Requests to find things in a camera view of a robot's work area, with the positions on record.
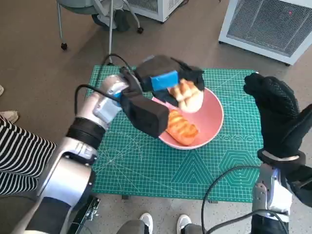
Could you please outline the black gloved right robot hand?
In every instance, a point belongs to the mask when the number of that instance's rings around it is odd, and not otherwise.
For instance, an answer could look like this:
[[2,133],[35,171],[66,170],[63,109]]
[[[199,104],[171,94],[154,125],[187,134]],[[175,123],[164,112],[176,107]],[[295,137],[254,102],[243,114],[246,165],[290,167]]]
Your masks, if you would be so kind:
[[252,73],[244,81],[259,109],[263,149],[278,158],[296,155],[312,127],[312,106],[300,111],[294,91],[275,77]]

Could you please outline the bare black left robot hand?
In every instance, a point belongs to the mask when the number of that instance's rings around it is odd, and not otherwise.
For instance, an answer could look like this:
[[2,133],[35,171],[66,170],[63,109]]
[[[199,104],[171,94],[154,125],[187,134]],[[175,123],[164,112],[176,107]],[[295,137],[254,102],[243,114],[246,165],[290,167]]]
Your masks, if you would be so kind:
[[191,81],[200,90],[205,88],[203,70],[166,55],[154,56],[134,70],[144,92],[152,92],[157,99],[177,107],[178,101],[169,93],[182,79]]

